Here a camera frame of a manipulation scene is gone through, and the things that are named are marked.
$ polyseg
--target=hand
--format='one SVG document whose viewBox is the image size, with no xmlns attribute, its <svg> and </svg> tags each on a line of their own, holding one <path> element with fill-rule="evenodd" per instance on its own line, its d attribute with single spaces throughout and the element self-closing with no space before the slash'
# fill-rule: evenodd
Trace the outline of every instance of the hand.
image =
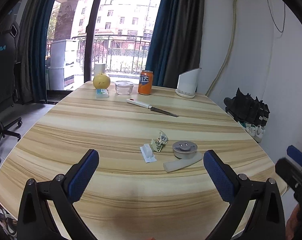
<svg viewBox="0 0 302 240">
<path fill-rule="evenodd" d="M 294 235 L 295 235 L 295 229 L 298 225 L 298 219 L 297 219 L 297 214 L 299 211 L 300 207 L 299 204 L 296 205 L 295 209 L 293 210 L 290 218 L 287 221 L 286 225 L 286 240 L 291 240 Z"/>
</svg>

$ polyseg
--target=green wrapper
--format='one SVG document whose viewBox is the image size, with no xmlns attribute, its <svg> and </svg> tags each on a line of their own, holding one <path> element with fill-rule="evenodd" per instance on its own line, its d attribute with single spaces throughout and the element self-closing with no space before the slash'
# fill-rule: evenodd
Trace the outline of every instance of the green wrapper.
<svg viewBox="0 0 302 240">
<path fill-rule="evenodd" d="M 159 138 L 156 141 L 152 139 L 151 147 L 155 152 L 160 152 L 162 147 L 167 144 L 168 140 L 167 135 L 160 130 Z"/>
</svg>

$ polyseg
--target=clear plastic container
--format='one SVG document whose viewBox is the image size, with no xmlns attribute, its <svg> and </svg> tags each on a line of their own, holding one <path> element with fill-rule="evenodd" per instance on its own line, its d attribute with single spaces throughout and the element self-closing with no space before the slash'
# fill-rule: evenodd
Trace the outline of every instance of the clear plastic container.
<svg viewBox="0 0 302 240">
<path fill-rule="evenodd" d="M 114 84 L 118 95 L 129 95 L 132 93 L 134 87 L 131 81 L 116 81 Z"/>
</svg>

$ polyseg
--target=curtain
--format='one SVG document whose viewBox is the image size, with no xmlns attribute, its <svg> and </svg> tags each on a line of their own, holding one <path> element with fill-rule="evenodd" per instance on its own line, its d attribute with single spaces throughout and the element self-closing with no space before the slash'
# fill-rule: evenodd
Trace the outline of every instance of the curtain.
<svg viewBox="0 0 302 240">
<path fill-rule="evenodd" d="M 46 35 L 55 0 L 28 0 L 21 20 L 18 61 L 24 103 L 47 101 L 45 81 Z"/>
<path fill-rule="evenodd" d="M 147 57 L 153 85 L 176 88 L 179 75 L 198 68 L 204 0 L 161 0 Z"/>
</svg>

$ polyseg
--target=wooden table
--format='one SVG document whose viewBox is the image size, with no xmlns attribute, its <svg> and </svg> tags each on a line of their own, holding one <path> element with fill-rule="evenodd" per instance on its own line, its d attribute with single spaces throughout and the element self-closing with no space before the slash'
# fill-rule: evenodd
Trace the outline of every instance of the wooden table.
<svg viewBox="0 0 302 240">
<path fill-rule="evenodd" d="M 163 163 L 176 160 L 172 144 L 190 140 L 201 152 L 213 149 L 236 173 L 253 180 L 276 179 L 280 192 L 285 182 L 260 146 L 220 107 L 204 95 L 193 99 L 173 89 L 153 87 L 143 96 L 134 87 L 129 96 L 95 99 L 92 82 L 65 97 L 19 141 L 0 169 L 0 203 L 14 216 L 27 179 L 46 181 L 66 173 L 89 148 L 100 155 L 81 200 L 74 204 L 99 240 L 200 240 L 214 228 L 228 207 L 199 161 L 166 173 Z M 172 117 L 126 103 L 127 98 L 180 115 Z M 156 162 L 145 163 L 140 146 L 157 139 L 159 130 L 169 137 L 156 153 Z M 56 210 L 52 213 L 63 236 L 69 237 Z M 238 231 L 242 230 L 252 209 Z"/>
</svg>

